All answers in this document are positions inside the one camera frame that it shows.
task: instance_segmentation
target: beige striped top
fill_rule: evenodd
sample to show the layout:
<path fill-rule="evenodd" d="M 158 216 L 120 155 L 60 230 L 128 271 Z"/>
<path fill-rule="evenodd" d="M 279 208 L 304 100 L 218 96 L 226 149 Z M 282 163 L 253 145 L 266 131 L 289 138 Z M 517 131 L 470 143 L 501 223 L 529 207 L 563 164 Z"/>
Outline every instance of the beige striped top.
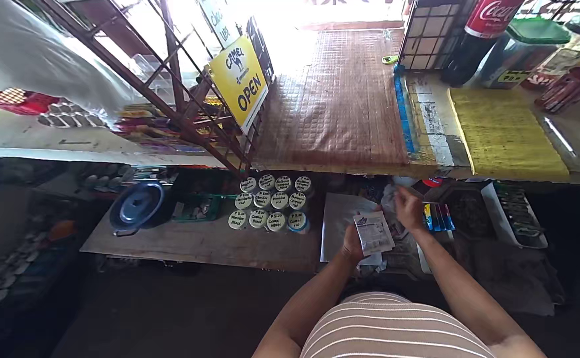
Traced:
<path fill-rule="evenodd" d="M 452 315 L 386 292 L 346 298 L 321 317 L 301 358 L 481 357 L 493 353 Z"/>

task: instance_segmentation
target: person's arm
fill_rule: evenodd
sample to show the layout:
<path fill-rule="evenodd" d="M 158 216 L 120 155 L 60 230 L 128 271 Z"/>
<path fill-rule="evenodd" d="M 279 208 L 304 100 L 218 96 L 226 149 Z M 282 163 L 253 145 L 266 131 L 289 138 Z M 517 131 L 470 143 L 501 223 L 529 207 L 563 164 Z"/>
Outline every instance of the person's arm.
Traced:
<path fill-rule="evenodd" d="M 403 187 L 395 196 L 398 220 L 412 233 L 452 313 L 500 358 L 545 357 L 476 280 L 440 245 L 422 223 L 422 201 Z"/>
<path fill-rule="evenodd" d="M 312 328 L 334 307 L 347 279 L 362 258 L 359 233 L 354 225 L 349 225 L 341 250 L 290 298 L 263 336 L 253 357 L 299 357 Z"/>

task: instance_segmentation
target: person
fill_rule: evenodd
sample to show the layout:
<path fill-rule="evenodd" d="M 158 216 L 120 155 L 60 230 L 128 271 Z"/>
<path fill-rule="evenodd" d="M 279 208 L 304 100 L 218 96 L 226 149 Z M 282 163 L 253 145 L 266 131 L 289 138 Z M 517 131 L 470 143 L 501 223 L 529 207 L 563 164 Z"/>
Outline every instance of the person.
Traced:
<path fill-rule="evenodd" d="M 363 258 L 358 232 L 350 225 L 339 253 L 290 298 L 253 357 L 545 357 L 429 234 L 422 201 L 404 187 L 395 201 L 398 220 L 422 248 L 453 316 L 386 292 L 356 294 L 335 306 Z"/>

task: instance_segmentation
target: yellow cloth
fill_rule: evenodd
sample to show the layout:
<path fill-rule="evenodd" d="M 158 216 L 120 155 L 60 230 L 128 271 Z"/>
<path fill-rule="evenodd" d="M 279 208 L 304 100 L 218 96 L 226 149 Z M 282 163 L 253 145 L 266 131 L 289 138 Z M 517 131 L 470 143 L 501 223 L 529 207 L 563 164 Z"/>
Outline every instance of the yellow cloth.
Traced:
<path fill-rule="evenodd" d="M 473 175 L 565 181 L 568 169 L 516 90 L 450 89 Z"/>

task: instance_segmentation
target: rusty metal frame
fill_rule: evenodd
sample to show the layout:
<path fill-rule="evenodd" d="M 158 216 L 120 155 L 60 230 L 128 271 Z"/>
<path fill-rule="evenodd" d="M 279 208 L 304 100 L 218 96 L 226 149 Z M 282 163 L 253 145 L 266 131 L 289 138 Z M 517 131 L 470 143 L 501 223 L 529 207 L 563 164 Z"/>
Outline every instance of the rusty metal frame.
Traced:
<path fill-rule="evenodd" d="M 180 129 L 180 137 L 187 142 L 192 142 L 197 145 L 202 146 L 215 158 L 217 158 L 226 168 L 234 172 L 234 174 L 245 177 L 251 168 L 253 154 L 256 150 L 255 142 L 256 137 L 259 135 L 257 127 L 261 123 L 261 110 L 257 114 L 257 118 L 254 124 L 251 126 L 249 133 L 244 133 L 246 140 L 242 146 L 239 145 L 239 141 L 234 134 L 227 133 L 219 124 L 224 127 L 229 124 L 231 127 L 240 128 L 240 126 L 235 121 L 232 116 L 226 102 L 220 93 L 217 92 L 215 86 L 208 76 L 208 73 L 201 69 L 193 58 L 190 56 L 188 51 L 184 48 L 184 42 L 193 33 L 197 35 L 202 45 L 206 48 L 208 54 L 212 57 L 212 54 L 203 42 L 202 37 L 200 37 L 196 28 L 193 28 L 191 32 L 186 34 L 183 39 L 178 39 L 174 31 L 173 21 L 168 10 L 168 5 L 166 0 L 141 0 L 147 1 L 151 8 L 158 14 L 159 18 L 162 20 L 163 24 L 157 23 L 156 26 L 164 26 L 167 42 L 167 57 L 163 60 L 156 52 L 151 48 L 148 42 L 139 34 L 136 28 L 130 23 L 125 14 L 128 10 L 137 5 L 127 6 L 126 8 L 120 9 L 120 7 L 115 3 L 114 0 L 104 0 L 108 1 L 111 6 L 116 11 L 116 14 L 111 16 L 111 18 L 101 24 L 97 24 L 92 28 L 87 28 L 82 21 L 75 18 L 67 9 L 56 0 L 35 0 L 40 7 L 47 12 L 54 20 L 56 20 L 60 25 L 67 29 L 71 35 L 78 38 L 85 46 L 87 46 L 91 51 L 95 53 L 99 58 L 101 58 L 109 67 L 111 67 L 120 77 L 122 77 L 126 82 L 128 82 L 132 87 L 140 92 L 149 102 L 157 107 L 164 115 L 171 119 L 174 124 Z M 111 54 L 106 48 L 103 47 L 96 39 L 95 34 L 106 24 L 111 23 L 116 20 L 123 20 L 125 26 L 137 37 L 137 39 L 159 60 L 159 67 L 155 72 L 149 77 L 145 82 L 138 78 L 131 70 L 129 70 L 123 63 L 121 63 L 113 54 Z M 195 93 L 191 93 L 186 86 L 183 85 L 181 81 L 181 76 L 179 72 L 179 58 L 178 52 L 182 50 L 186 57 L 191 61 L 195 69 L 200 73 L 202 77 L 202 82 L 196 86 Z M 155 92 L 153 92 L 149 85 L 155 78 L 159 75 L 162 70 L 166 70 L 172 79 L 172 85 L 175 94 L 175 110 L 167 105 Z M 211 115 L 204 108 L 202 102 L 206 97 L 208 90 L 211 90 L 217 98 L 221 101 L 221 106 L 219 113 L 216 116 Z M 189 102 L 184 100 L 184 94 L 182 90 L 188 94 L 191 99 Z M 202 135 L 199 134 L 197 128 L 200 127 L 201 123 L 194 123 L 193 118 L 197 115 L 198 111 L 201 110 L 208 118 L 208 120 L 203 120 L 203 126 L 210 128 L 210 134 Z M 220 153 L 218 148 L 216 148 L 211 142 L 211 138 L 217 141 L 217 145 L 225 147 L 224 153 Z M 233 165 L 228 156 L 233 153 L 239 159 L 239 165 Z"/>

